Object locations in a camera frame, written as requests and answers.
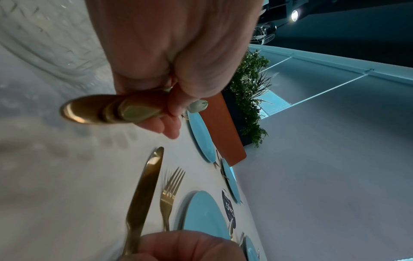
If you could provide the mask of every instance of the planter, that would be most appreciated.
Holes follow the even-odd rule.
[[[244,136],[241,130],[246,127],[244,118],[242,116],[241,109],[239,109],[237,103],[235,102],[235,94],[226,88],[222,92],[225,103],[227,104],[229,114],[231,115],[232,121],[234,122],[235,128],[237,129],[238,136],[241,139],[242,145],[246,146],[252,143],[251,138]]]

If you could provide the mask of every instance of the skin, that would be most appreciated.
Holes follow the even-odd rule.
[[[155,233],[141,238],[138,254],[121,261],[246,261],[234,242],[195,231]]]
[[[174,86],[169,115],[139,124],[174,139],[184,108],[229,83],[262,0],[86,0],[86,5],[118,94]]]

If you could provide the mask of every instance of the green plant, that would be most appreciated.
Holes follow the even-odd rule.
[[[248,51],[228,87],[235,94],[235,102],[240,108],[246,127],[241,130],[245,136],[258,147],[268,133],[259,126],[260,103],[259,96],[265,94],[270,86],[270,78],[261,70],[267,67],[269,60],[258,55],[258,51]]]

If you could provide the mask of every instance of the plate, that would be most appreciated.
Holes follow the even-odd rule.
[[[215,162],[214,143],[212,142],[210,132],[208,131],[205,122],[203,122],[201,115],[199,115],[199,113],[188,112],[188,118],[192,133],[194,134],[195,140],[202,153],[209,162]]]
[[[221,210],[214,198],[206,191],[199,191],[192,197],[186,212],[183,229],[231,240]]]
[[[248,261],[259,261],[257,251],[255,250],[253,242],[248,236],[245,237],[245,240],[245,248],[247,250]]]
[[[237,203],[241,202],[240,192],[238,191],[237,181],[235,180],[234,174],[232,174],[231,168],[229,167],[227,161],[222,159],[222,166],[224,167],[224,174],[228,178],[229,188],[231,189],[234,200]]]

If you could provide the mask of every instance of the light fixture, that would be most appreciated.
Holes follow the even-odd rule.
[[[298,11],[297,11],[297,10],[294,10],[294,11],[291,13],[291,20],[292,20],[293,22],[295,22],[295,21],[297,21],[297,19],[298,19]]]

